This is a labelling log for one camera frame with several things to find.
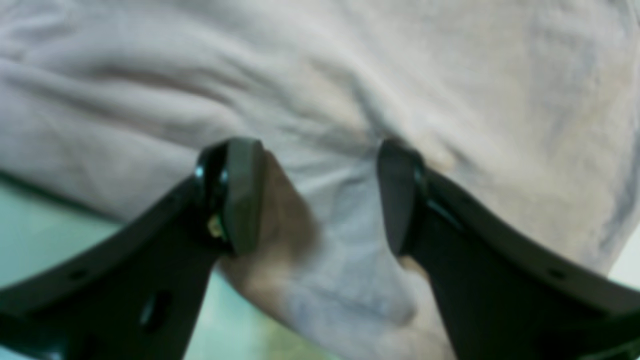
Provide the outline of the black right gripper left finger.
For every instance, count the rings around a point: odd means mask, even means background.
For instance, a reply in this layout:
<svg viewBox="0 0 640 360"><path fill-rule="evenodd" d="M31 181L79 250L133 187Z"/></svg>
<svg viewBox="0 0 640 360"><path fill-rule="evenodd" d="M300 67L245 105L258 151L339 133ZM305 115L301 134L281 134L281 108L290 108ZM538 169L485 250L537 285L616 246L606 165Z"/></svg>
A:
<svg viewBox="0 0 640 360"><path fill-rule="evenodd" d="M102 243L1 290L1 347L28 360L181 360L211 272L256 250L265 148L231 137Z"/></svg>

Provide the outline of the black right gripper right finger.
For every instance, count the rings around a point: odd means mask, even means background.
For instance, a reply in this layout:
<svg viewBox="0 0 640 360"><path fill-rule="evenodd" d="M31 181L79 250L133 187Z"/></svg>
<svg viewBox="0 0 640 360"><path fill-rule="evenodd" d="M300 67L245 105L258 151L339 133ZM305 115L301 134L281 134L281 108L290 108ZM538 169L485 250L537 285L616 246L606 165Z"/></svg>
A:
<svg viewBox="0 0 640 360"><path fill-rule="evenodd" d="M459 360L637 360L639 292L514 230L417 151L382 142L393 255L425 270Z"/></svg>

